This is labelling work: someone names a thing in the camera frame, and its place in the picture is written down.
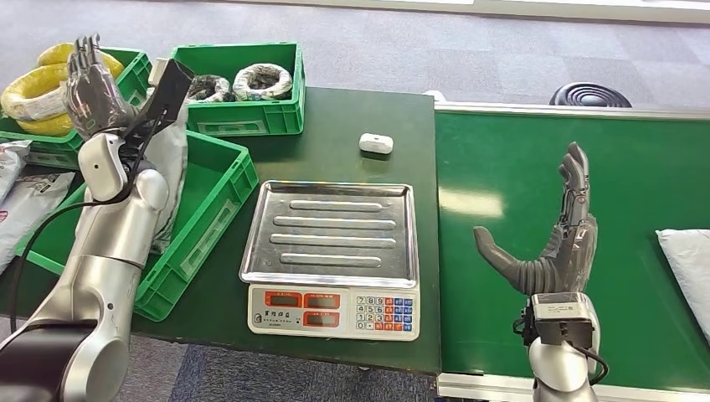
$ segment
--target green storage bin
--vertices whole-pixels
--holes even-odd
[[[102,48],[102,51],[112,55],[124,70],[116,78],[118,89],[123,98],[138,106],[145,99],[148,88],[148,75],[151,73],[151,62],[148,56],[140,50],[121,48]],[[76,156],[83,140],[72,130],[64,137],[46,137],[28,134],[10,117],[0,118],[0,142],[17,140],[32,140],[28,163],[53,168],[79,170]]]
[[[234,83],[237,73],[252,64],[272,63],[293,77],[289,100],[198,103],[189,106],[188,128],[213,137],[301,134],[306,75],[301,46],[278,44],[218,44],[180,46],[172,57],[196,75],[215,74]]]
[[[138,314],[155,322],[167,317],[258,183],[247,148],[188,131],[188,170],[172,243],[163,255],[148,257],[136,294]],[[59,209],[82,202],[84,191],[82,185]],[[71,210],[49,224],[28,259],[60,274],[80,213]],[[24,247],[15,251],[21,255]]]

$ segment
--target black round object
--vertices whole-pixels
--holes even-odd
[[[591,82],[573,82],[555,91],[552,106],[631,107],[619,91]]]

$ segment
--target stainless steel tray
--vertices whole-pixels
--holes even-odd
[[[415,287],[419,257],[412,188],[265,182],[239,277],[244,282]]]

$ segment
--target silver robotic arm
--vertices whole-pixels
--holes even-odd
[[[474,228],[481,256],[511,286],[529,296],[516,333],[528,346],[540,402],[592,402],[588,373],[596,370],[599,319],[583,293],[596,250],[597,224],[589,213],[589,161],[575,142],[558,168],[562,208],[550,241],[536,260],[522,261],[498,247],[491,233]]]
[[[102,64],[98,36],[77,40],[75,49],[65,104],[85,139],[79,152],[85,202],[54,289],[0,343],[2,401],[113,400],[128,367],[141,270],[167,202],[165,178],[143,153],[175,121],[192,73],[171,60],[138,111]]]

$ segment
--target white package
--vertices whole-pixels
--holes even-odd
[[[156,170],[165,178],[169,190],[165,209],[157,219],[156,233],[151,245],[153,254],[164,253],[172,241],[172,227],[175,225],[175,216],[185,184],[185,172],[188,169],[187,124],[188,104],[183,102],[175,122],[153,136],[146,149],[146,159],[155,165]]]
[[[710,343],[710,230],[657,230],[658,242]]]
[[[61,204],[73,179],[74,173],[61,173],[25,176],[15,182],[0,204],[0,274],[15,256],[19,241]]]
[[[30,142],[23,140],[0,144],[0,204],[24,168]]]

